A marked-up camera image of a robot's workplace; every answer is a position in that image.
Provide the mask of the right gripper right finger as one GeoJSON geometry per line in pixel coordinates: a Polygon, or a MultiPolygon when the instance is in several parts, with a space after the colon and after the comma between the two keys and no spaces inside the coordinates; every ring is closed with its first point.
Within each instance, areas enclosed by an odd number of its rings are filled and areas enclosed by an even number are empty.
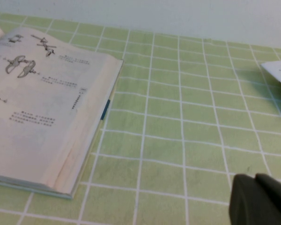
{"type": "Polygon", "coordinates": [[[257,173],[255,180],[262,186],[273,202],[281,202],[281,183],[279,181],[263,173],[257,173]]]}

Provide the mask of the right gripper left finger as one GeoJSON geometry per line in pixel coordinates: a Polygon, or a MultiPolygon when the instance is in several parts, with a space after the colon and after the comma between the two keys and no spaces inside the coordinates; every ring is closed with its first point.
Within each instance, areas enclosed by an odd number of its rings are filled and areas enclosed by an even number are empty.
{"type": "Polygon", "coordinates": [[[229,218],[232,225],[281,225],[281,202],[273,202],[255,177],[237,174],[233,179],[229,218]]]}

